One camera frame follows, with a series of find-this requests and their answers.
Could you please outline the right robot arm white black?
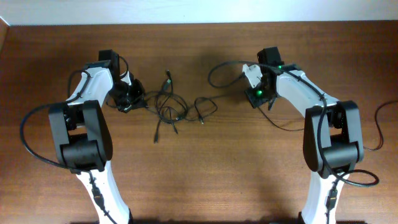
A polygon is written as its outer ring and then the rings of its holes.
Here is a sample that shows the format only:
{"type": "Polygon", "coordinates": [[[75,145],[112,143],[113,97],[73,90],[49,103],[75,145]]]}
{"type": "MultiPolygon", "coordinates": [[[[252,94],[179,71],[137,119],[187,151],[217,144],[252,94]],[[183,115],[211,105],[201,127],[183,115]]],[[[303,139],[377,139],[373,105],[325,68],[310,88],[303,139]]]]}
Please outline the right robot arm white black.
{"type": "Polygon", "coordinates": [[[345,184],[364,158],[359,108],[340,101],[310,81],[296,64],[285,64],[277,47],[257,53],[256,63],[245,62],[249,82],[245,94],[253,108],[271,107],[284,98],[304,117],[303,156],[311,171],[308,197],[298,223],[336,223],[336,206],[345,184]]]}

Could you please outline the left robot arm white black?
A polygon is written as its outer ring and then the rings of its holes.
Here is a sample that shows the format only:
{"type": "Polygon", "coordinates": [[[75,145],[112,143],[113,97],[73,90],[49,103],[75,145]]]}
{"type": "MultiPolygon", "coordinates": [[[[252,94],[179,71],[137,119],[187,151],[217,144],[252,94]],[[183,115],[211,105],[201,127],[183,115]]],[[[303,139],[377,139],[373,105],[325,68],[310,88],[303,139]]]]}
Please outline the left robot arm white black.
{"type": "Polygon", "coordinates": [[[120,59],[113,50],[101,50],[98,60],[80,71],[66,102],[49,109],[57,160],[85,186],[100,223],[133,222],[112,172],[113,142],[101,107],[108,98],[122,113],[147,104],[142,83],[120,71],[120,59]]]}

